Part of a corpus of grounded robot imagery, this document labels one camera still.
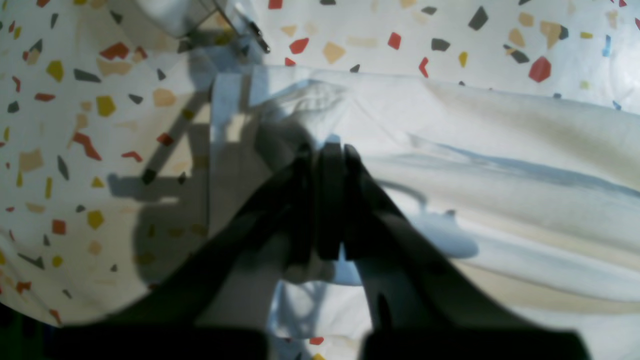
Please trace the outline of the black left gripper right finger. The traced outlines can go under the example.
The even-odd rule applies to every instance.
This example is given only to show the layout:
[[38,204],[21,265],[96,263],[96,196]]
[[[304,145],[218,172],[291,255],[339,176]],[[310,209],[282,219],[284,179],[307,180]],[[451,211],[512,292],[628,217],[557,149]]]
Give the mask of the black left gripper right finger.
[[571,330],[535,325],[478,289],[422,235],[353,146],[320,151],[320,257],[344,249],[373,331],[362,360],[589,360]]

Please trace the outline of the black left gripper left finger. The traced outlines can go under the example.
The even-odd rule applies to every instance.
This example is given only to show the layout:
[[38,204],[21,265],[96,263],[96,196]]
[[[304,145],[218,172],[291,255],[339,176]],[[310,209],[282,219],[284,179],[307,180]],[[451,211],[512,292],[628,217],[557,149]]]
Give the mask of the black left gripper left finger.
[[314,247],[313,151],[252,194],[215,237],[167,280],[105,319],[64,326],[53,360],[266,360],[272,298],[290,265]]

